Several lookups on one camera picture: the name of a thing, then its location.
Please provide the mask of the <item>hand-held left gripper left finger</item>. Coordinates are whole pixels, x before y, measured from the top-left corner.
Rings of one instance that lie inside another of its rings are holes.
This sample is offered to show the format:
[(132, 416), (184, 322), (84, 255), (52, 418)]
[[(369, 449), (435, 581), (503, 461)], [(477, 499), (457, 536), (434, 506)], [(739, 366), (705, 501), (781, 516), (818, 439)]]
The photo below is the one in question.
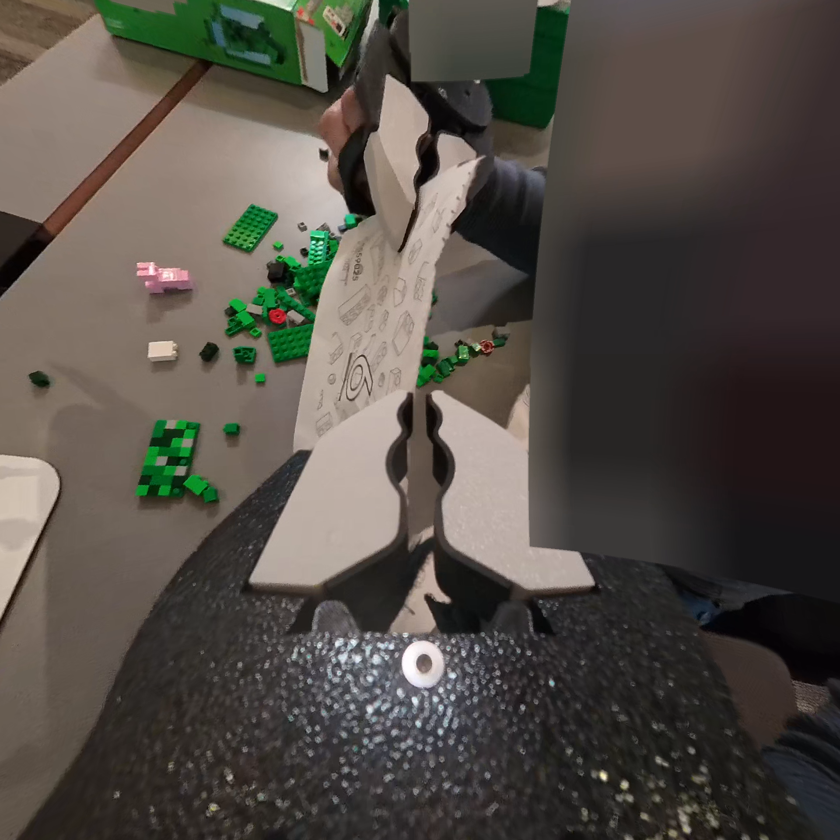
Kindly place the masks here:
[(248, 585), (327, 592), (406, 543), (413, 394), (394, 391), (320, 437)]

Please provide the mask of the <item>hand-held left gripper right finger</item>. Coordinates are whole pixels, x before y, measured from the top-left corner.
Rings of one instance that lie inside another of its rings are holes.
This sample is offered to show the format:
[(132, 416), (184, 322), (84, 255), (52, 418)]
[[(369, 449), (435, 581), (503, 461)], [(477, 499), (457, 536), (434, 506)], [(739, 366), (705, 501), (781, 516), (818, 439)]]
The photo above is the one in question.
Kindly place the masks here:
[(529, 453), (506, 428), (443, 391), (427, 397), (439, 485), (435, 574), (447, 595), (567, 595), (595, 588), (580, 553), (535, 548)]

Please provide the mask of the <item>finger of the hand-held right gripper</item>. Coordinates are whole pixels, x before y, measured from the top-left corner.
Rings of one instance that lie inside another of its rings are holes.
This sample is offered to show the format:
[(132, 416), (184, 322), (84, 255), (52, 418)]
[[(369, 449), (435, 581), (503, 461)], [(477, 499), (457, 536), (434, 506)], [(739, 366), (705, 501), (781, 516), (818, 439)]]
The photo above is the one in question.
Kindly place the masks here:
[(426, 132), (417, 142), (417, 191), (456, 165), (476, 162), (468, 193), (478, 193), (492, 173), (492, 145), (485, 134), (466, 137), (445, 131)]
[(428, 136), (427, 111), (412, 90), (385, 76), (380, 122), (364, 148), (364, 169), (374, 214), (389, 246), (404, 248), (418, 206), (421, 142)]

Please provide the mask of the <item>white printed paper bag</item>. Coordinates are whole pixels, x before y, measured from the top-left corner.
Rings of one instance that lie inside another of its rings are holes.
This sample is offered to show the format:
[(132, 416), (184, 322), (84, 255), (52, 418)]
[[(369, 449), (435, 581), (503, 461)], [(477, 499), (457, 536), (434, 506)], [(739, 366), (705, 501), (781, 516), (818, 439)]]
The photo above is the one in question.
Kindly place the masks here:
[(394, 392), (412, 392), (437, 264), (482, 158), (422, 185), (414, 209), (387, 186), (374, 215), (345, 234), (322, 285), (293, 436), (313, 450)]

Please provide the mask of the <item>person's right forearm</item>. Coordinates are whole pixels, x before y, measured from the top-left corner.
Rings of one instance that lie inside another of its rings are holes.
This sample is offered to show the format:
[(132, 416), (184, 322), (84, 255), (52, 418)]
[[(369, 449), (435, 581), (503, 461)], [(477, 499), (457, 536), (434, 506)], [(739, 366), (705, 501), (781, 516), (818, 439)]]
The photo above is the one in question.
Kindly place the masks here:
[(511, 268), (532, 277), (538, 263), (547, 168), (483, 157), (452, 229)]

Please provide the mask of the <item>person's right hand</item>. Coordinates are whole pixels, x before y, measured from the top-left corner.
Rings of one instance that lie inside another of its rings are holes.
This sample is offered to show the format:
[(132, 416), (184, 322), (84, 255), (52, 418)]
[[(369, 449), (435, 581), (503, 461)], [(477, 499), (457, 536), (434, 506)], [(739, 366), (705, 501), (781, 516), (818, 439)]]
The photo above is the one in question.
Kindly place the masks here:
[(336, 102), (323, 113), (318, 131), (329, 152), (328, 178), (330, 185), (343, 194), (339, 157), (351, 135), (364, 125), (364, 110), (355, 87), (348, 87)]

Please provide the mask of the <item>green toy set box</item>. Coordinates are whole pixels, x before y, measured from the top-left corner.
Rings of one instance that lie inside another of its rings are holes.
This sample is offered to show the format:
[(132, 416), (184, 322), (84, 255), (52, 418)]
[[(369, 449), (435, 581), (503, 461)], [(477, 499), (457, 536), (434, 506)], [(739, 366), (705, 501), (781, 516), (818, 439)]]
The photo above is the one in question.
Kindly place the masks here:
[(548, 127), (570, 2), (379, 2), (377, 19), (404, 8), (414, 81), (481, 81), (492, 119)]
[(292, 1), (96, 1), (111, 35), (325, 93), (324, 35)]

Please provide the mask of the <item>pile of green toy bricks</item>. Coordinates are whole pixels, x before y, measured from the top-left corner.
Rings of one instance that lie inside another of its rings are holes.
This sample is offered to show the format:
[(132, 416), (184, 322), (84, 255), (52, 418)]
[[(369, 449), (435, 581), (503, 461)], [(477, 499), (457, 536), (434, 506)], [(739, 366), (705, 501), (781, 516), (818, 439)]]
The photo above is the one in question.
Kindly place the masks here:
[[(328, 225), (322, 225), (310, 232), (309, 247), (301, 251), (307, 259), (302, 264), (290, 256), (278, 255), (267, 266), (267, 285), (259, 287), (252, 301), (232, 299), (225, 311), (227, 320), (225, 334), (229, 338), (248, 335), (254, 340), (266, 337), (269, 331), (297, 327), (303, 323), (313, 323), (313, 333), (318, 325), (319, 306), (322, 289), (340, 251), (340, 237), (331, 233)], [(417, 321), (409, 311), (401, 311), (395, 320), (392, 338), (387, 332), (391, 312), (385, 309), (385, 301), (394, 297), (393, 306), (403, 304), (405, 282), (399, 280), (393, 285), (388, 279), (363, 284), (347, 304), (340, 307), (339, 324), (349, 327), (356, 320), (362, 320), (362, 332), (355, 332), (346, 343), (343, 333), (337, 329), (331, 333), (332, 342), (328, 353), (330, 364), (336, 364), (349, 351), (352, 356), (363, 355), (370, 363), (371, 372), (385, 358), (391, 358), (403, 352), (410, 339)], [(287, 322), (278, 327), (266, 320), (266, 310), (282, 308), (287, 312)], [(435, 341), (423, 336), (423, 344), (418, 356), (416, 368), (416, 386), (425, 387), (429, 382), (440, 383), (459, 367), (475, 358), (483, 358), (496, 349), (504, 347), (509, 341), (509, 332), (494, 328), (492, 334), (482, 340), (459, 339), (455, 351), (442, 354)]]

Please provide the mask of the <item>green studded baseplate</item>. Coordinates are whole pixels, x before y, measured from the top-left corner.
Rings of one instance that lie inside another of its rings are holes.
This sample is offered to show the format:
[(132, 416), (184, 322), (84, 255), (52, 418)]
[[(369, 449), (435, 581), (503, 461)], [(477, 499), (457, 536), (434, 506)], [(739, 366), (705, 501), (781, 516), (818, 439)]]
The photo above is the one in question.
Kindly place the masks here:
[(266, 338), (271, 359), (276, 364), (306, 358), (310, 351), (313, 323), (269, 331)]
[(223, 245), (242, 253), (252, 254), (277, 219), (277, 212), (257, 204), (249, 204), (224, 235)]

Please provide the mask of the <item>green pixel pattern panel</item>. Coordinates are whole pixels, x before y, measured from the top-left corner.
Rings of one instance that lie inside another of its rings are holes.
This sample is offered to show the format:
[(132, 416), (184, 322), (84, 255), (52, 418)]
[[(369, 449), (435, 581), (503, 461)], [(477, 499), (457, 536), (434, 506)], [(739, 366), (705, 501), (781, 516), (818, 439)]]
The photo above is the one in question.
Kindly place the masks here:
[(158, 419), (154, 423), (135, 487), (136, 497), (184, 497), (200, 429), (198, 422), (178, 419)]

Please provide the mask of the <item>pink toy brick pig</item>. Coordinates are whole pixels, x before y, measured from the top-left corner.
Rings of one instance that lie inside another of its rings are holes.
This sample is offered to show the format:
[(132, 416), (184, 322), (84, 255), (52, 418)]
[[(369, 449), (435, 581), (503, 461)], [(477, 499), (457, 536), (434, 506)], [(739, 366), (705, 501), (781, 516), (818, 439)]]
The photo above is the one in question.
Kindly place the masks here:
[(152, 295), (193, 289), (193, 281), (187, 269), (162, 267), (153, 261), (138, 262), (136, 268), (136, 276), (143, 280), (145, 289)]

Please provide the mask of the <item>person's dark blue clothing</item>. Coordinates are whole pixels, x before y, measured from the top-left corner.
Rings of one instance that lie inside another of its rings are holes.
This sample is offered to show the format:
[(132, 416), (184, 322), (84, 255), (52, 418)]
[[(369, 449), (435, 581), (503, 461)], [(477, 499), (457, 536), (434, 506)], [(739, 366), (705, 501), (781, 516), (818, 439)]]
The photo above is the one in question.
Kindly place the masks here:
[(763, 758), (822, 836), (838, 838), (838, 604), (761, 584), (664, 571), (700, 625), (751, 630), (826, 664), (827, 699), (818, 711), (787, 723), (775, 743), (763, 748)]

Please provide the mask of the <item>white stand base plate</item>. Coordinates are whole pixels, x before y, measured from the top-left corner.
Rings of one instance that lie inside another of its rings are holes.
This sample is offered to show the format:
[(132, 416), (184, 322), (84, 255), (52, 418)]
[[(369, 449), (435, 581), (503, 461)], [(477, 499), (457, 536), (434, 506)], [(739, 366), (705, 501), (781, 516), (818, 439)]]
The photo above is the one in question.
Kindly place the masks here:
[(1, 456), (1, 616), (60, 496), (60, 476), (40, 458)]

